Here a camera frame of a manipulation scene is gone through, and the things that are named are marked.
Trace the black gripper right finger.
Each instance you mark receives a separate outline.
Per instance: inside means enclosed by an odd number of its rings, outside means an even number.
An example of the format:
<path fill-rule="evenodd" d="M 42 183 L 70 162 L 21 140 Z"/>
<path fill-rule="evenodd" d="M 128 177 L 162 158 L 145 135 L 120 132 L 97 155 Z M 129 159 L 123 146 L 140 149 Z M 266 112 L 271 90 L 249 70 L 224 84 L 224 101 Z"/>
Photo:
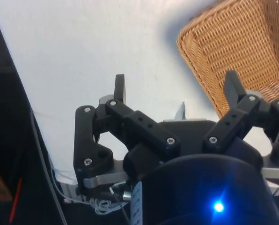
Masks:
<path fill-rule="evenodd" d="M 223 154 L 235 139 L 243 139 L 258 127 L 272 143 L 271 161 L 279 164 L 279 99 L 268 103 L 247 94 L 234 70 L 226 73 L 223 90 L 230 109 L 205 135 L 203 151 Z"/>

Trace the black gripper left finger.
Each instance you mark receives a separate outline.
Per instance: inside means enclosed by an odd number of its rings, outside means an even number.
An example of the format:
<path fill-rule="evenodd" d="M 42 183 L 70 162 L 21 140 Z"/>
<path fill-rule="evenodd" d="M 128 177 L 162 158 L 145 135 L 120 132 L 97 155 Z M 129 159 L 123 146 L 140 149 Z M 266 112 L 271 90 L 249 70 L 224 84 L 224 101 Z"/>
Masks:
<path fill-rule="evenodd" d="M 115 77 L 114 94 L 97 108 L 75 111 L 73 167 L 76 176 L 97 176 L 114 166 L 111 149 L 99 144 L 100 134 L 111 133 L 133 153 L 147 150 L 160 161 L 180 154 L 180 139 L 162 124 L 125 104 L 125 76 Z"/>

